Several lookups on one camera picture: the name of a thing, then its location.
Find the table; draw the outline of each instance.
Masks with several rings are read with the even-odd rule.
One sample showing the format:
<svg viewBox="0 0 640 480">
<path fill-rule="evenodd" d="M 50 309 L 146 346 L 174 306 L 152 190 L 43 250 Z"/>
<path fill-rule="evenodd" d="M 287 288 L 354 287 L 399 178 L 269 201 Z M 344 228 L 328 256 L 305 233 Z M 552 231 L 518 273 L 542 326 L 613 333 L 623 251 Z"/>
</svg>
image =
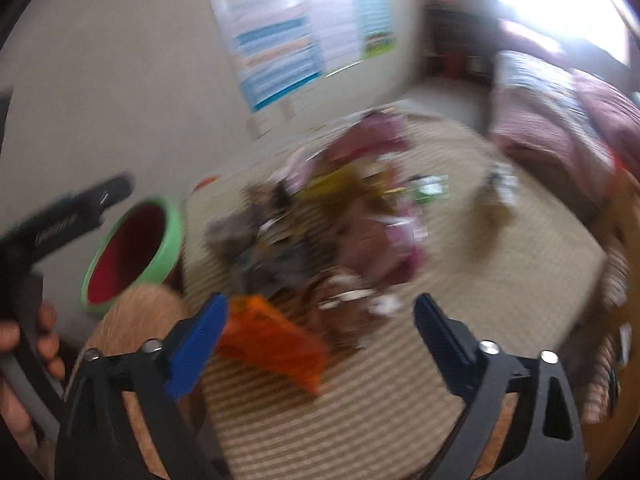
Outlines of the table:
<svg viewBox="0 0 640 480">
<path fill-rule="evenodd" d="M 397 287 L 402 312 L 370 348 L 335 364 L 317 399 L 277 375 L 214 357 L 202 377 L 207 410 L 235 480 L 390 480 L 423 468 L 462 410 L 418 336 L 411 306 L 430 292 L 478 339 L 537 356 L 562 341 L 586 304 L 604 254 L 549 192 L 516 168 L 515 221 L 494 230 L 474 206 L 498 151 L 459 124 L 413 113 L 415 147 L 399 157 L 405 175 L 449 175 L 449 197 L 428 206 L 429 261 Z M 309 140 L 322 145 L 339 132 Z M 226 271 L 202 241 L 205 222 L 242 205 L 242 188 L 275 170 L 293 148 L 196 192 L 186 206 L 184 285 L 197 309 Z"/>
</svg>

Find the pillow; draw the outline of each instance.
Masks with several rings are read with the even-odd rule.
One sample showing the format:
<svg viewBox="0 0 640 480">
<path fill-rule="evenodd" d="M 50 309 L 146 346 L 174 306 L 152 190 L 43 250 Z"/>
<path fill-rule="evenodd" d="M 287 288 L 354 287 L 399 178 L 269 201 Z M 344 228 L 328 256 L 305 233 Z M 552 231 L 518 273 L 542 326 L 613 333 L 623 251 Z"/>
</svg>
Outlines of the pillow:
<svg viewBox="0 0 640 480">
<path fill-rule="evenodd" d="M 640 110 L 602 79 L 581 70 L 571 72 L 593 127 L 629 173 L 640 179 Z"/>
<path fill-rule="evenodd" d="M 500 50 L 515 50 L 540 58 L 547 63 L 569 69 L 569 60 L 560 43 L 519 23 L 500 20 Z"/>
</svg>

